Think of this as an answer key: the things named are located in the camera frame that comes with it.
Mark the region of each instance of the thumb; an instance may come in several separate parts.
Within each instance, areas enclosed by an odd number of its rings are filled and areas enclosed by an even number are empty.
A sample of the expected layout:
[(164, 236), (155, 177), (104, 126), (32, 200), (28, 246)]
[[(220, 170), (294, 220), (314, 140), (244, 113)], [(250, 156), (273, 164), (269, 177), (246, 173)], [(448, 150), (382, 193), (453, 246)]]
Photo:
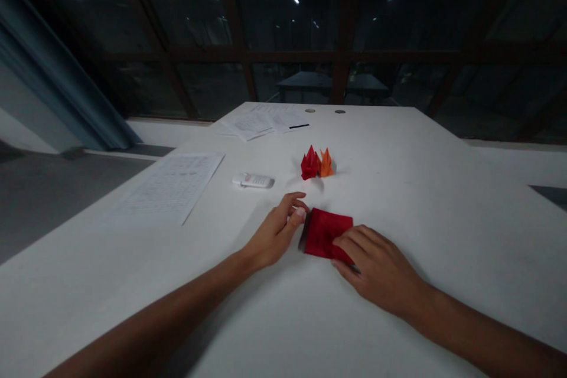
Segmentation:
[(302, 225), (304, 221), (305, 209), (303, 207), (299, 207), (289, 217), (287, 224), (283, 227), (279, 234), (284, 238), (291, 240), (297, 228)]

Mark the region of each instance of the wall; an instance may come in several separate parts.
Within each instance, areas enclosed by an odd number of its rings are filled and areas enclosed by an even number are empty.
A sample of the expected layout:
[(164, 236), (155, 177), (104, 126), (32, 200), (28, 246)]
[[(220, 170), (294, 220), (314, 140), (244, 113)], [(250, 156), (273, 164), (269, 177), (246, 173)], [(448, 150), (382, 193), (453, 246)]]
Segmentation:
[[(126, 121), (145, 144), (176, 148), (207, 125), (134, 118)], [(567, 188), (567, 146), (466, 141), (472, 149), (519, 181)]]
[(0, 139), (18, 149), (60, 154), (81, 142), (0, 62)]

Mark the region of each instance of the hand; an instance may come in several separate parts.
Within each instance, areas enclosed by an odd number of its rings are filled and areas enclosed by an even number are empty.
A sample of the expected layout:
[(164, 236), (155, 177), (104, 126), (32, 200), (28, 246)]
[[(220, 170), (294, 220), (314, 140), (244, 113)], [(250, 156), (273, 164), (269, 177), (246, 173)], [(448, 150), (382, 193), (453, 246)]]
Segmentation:
[(242, 249), (245, 257), (253, 262), (255, 270), (273, 265), (288, 249), (295, 231), (309, 212), (299, 198), (305, 198), (305, 194), (294, 192), (284, 195)]
[(348, 229), (333, 244), (360, 269), (357, 274), (343, 262), (331, 260), (363, 298), (406, 321), (419, 315), (432, 287), (418, 276), (393, 242), (362, 225)]

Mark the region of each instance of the blue curtain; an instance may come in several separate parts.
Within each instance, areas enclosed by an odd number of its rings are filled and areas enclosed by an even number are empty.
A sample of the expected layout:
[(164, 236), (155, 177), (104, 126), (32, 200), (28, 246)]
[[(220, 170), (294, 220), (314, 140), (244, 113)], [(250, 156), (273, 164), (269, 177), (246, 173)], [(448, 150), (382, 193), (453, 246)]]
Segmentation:
[(0, 0), (0, 60), (86, 148), (141, 142), (28, 0)]

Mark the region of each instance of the origami crane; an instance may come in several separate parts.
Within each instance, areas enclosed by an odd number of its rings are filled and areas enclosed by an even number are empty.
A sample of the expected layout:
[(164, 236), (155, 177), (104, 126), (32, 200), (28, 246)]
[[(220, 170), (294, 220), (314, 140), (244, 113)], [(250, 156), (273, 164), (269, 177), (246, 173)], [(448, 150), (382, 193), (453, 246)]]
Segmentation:
[(318, 171), (318, 161), (319, 157), (313, 150), (313, 146), (309, 148), (307, 155), (303, 156), (303, 161), (301, 161), (301, 177), (303, 180), (307, 180), (317, 176)]
[(321, 151), (321, 160), (319, 161), (319, 156), (317, 156), (317, 160), (320, 177), (329, 177), (330, 175), (333, 175), (333, 169), (331, 168), (332, 160), (331, 155), (329, 155), (329, 148), (325, 150), (324, 154), (323, 151)]
[(313, 145), (309, 148), (307, 155), (303, 156), (301, 161), (301, 177), (307, 180), (316, 177), (328, 177), (333, 175), (333, 168), (331, 167), (332, 159), (329, 155), (329, 148), (323, 153), (321, 151), (321, 159), (319, 155), (313, 150)]

